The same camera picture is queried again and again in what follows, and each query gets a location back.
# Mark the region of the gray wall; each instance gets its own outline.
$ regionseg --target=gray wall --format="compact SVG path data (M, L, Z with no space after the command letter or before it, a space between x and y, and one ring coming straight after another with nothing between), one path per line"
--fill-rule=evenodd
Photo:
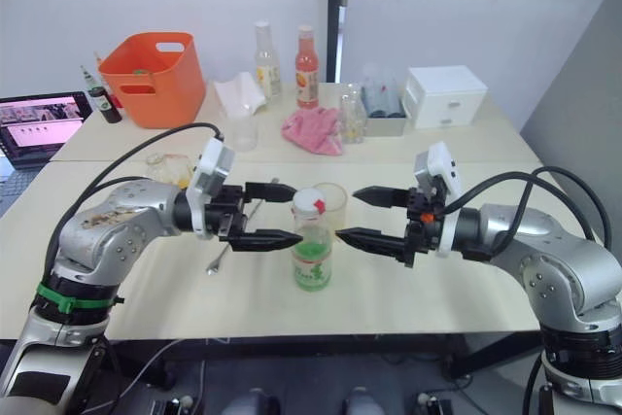
M544 164L583 178L604 202L622 261L622 0L604 0L522 135ZM596 211L558 179L602 234Z

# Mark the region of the laptop screen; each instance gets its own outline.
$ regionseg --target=laptop screen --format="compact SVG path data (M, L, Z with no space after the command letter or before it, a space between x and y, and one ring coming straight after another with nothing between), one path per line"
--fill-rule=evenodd
M0 99L0 147L15 169L43 166L90 115L83 92Z

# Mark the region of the laptop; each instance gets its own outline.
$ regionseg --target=laptop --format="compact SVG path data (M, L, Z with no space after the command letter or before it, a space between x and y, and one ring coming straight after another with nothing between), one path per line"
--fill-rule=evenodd
M81 91L0 99L0 217L90 112Z

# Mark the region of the white napkin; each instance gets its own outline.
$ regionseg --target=white napkin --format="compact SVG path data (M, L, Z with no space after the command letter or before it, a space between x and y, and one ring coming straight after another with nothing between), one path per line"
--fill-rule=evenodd
M238 73L228 82L214 82L214 86L229 118L250 116L265 104L265 96L249 72Z

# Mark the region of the white drawer box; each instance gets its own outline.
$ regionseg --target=white drawer box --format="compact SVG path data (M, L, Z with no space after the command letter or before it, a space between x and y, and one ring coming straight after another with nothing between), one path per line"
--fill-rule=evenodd
M409 68L403 104L415 128L469 125L487 92L464 65Z

